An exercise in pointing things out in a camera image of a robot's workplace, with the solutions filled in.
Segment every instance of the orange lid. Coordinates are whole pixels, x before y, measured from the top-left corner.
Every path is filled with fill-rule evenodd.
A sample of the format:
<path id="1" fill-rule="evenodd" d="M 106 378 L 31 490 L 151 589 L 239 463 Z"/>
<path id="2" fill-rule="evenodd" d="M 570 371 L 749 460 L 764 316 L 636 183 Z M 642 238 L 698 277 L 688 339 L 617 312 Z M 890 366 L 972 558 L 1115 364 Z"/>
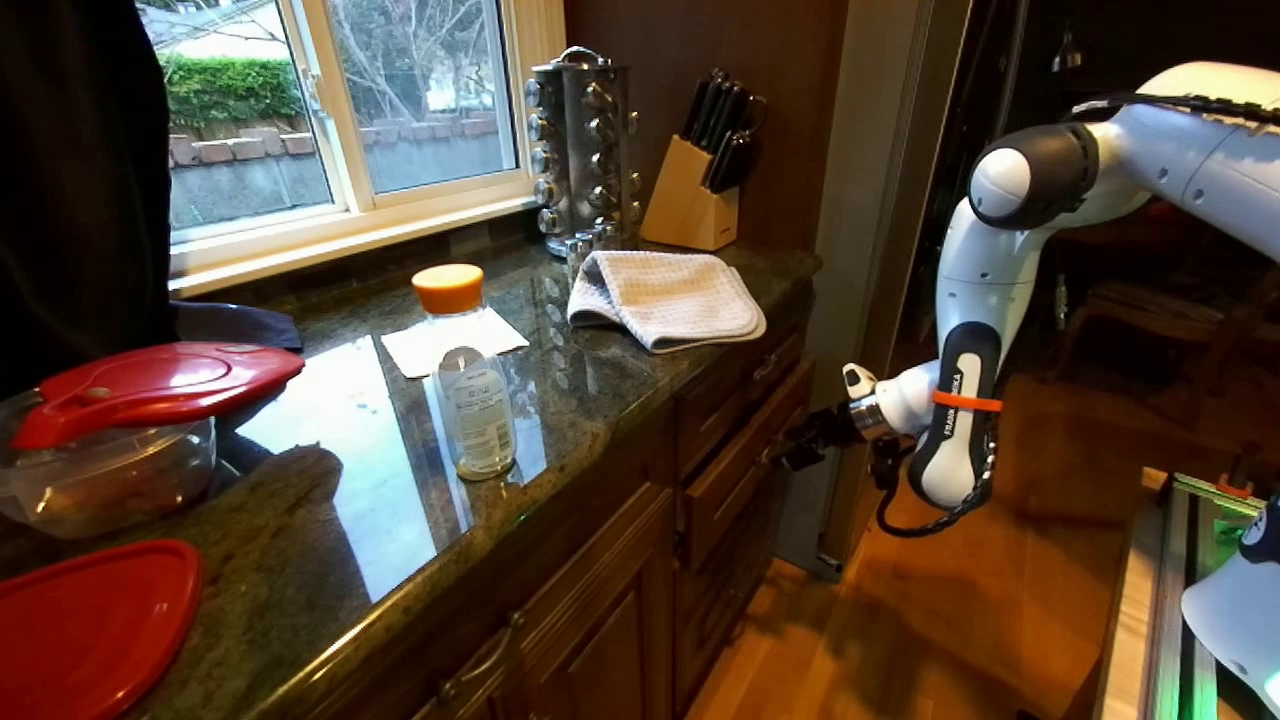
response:
<path id="1" fill-rule="evenodd" d="M 481 263 L 434 263 L 414 271 L 414 290 L 427 312 L 481 309 L 486 266 Z"/>

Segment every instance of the white towel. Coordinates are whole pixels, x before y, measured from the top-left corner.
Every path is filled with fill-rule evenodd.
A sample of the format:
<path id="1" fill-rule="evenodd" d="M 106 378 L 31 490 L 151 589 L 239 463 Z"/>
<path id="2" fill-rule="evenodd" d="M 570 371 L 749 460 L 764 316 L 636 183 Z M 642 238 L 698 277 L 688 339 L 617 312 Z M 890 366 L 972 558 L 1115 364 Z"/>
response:
<path id="1" fill-rule="evenodd" d="M 769 326 L 745 277 L 700 252 L 593 252 L 572 281 L 570 316 L 624 322 L 644 346 L 745 343 Z"/>
<path id="2" fill-rule="evenodd" d="M 420 378 L 434 374 L 448 346 L 469 343 L 481 356 L 501 356 L 524 346 L 529 339 L 494 309 L 460 312 L 460 316 L 434 316 L 407 322 L 404 332 L 386 335 L 401 374 Z"/>

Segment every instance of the red plastic lid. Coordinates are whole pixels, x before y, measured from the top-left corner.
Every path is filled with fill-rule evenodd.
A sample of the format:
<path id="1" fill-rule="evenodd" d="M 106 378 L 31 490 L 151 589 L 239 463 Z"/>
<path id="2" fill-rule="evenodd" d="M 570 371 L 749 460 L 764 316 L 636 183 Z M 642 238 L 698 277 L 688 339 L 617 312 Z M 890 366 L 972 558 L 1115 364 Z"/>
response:
<path id="1" fill-rule="evenodd" d="M 56 449 L 99 427 L 187 422 L 243 407 L 305 366 L 268 343 L 151 343 L 39 385 L 39 402 L 12 436 L 16 452 Z"/>
<path id="2" fill-rule="evenodd" d="M 179 653 L 202 555 L 145 540 L 0 585 L 0 717 L 121 717 Z"/>

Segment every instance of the plastic container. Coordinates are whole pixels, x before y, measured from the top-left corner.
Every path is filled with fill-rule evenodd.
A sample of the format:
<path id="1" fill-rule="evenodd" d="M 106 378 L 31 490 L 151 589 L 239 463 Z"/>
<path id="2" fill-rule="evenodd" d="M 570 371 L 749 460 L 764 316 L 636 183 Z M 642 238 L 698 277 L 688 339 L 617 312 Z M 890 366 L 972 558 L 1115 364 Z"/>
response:
<path id="1" fill-rule="evenodd" d="M 0 579 L 0 706 L 22 717 L 129 717 L 183 649 L 202 553 L 139 540 Z"/>
<path id="2" fill-rule="evenodd" d="M 37 391 L 0 402 L 0 515 L 56 540 L 117 532 L 202 499 L 215 475 L 215 421 L 106 427 L 16 452 Z"/>
<path id="3" fill-rule="evenodd" d="M 448 456 L 460 481 L 495 481 L 511 468 L 508 378 L 477 346 L 454 346 L 436 371 Z"/>

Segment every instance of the jar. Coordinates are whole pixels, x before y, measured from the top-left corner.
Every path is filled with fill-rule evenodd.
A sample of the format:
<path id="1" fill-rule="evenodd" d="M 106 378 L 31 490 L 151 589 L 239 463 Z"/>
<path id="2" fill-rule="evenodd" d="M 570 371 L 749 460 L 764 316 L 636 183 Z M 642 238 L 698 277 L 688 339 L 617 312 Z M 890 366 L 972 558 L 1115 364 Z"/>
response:
<path id="1" fill-rule="evenodd" d="M 446 351 L 439 371 L 439 417 L 448 436 L 448 456 L 460 481 L 495 481 L 511 468 L 511 402 L 501 366 L 460 343 Z"/>
<path id="2" fill-rule="evenodd" d="M 434 319 L 469 316 L 486 304 L 486 266 L 477 263 L 436 263 L 414 277 Z M 439 400 L 446 444 L 460 481 L 505 475 L 516 460 L 511 452 L 511 402 L 501 361 L 488 361 L 471 343 L 455 343 L 439 356 L 434 374 Z"/>

